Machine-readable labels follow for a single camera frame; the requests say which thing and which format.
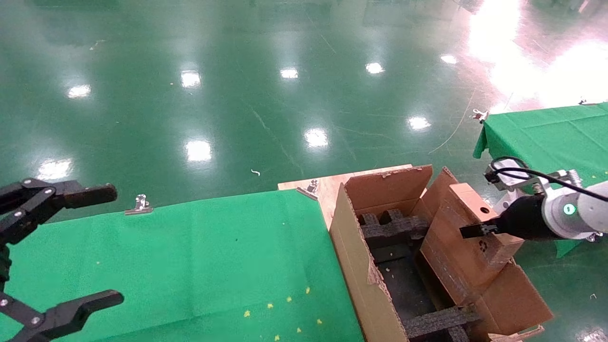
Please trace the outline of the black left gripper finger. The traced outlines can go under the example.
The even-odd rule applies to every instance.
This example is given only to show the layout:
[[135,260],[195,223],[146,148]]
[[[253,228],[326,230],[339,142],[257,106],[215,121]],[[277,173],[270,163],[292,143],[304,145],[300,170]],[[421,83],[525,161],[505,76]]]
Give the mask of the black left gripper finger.
[[91,314],[124,302],[123,294],[106,290],[59,303],[41,313],[4,292],[0,298],[1,313],[22,325],[9,342],[51,342],[77,333]]
[[0,243],[16,245],[63,209],[111,203],[117,197],[110,183],[85,188],[78,181],[26,178],[9,184],[0,191]]

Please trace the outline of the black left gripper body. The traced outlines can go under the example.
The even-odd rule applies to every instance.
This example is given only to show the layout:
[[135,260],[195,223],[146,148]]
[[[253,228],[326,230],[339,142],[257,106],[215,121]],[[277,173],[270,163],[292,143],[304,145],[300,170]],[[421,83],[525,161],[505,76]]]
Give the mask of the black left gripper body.
[[0,246],[0,285],[5,285],[10,279],[10,251],[7,245]]

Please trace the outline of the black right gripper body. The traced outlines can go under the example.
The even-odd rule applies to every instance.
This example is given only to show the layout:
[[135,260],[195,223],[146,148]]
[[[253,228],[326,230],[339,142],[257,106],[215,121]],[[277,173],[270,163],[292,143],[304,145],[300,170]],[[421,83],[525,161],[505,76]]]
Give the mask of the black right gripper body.
[[520,197],[496,218],[496,228],[501,233],[534,241],[553,239],[553,231],[542,215],[543,195]]

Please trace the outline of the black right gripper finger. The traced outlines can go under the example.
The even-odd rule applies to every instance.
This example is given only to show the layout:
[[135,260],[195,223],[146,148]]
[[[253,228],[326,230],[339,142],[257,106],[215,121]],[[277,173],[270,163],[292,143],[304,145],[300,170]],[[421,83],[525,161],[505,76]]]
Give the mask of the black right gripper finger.
[[495,218],[461,227],[459,231],[464,239],[482,238],[489,234],[500,234],[500,228]]

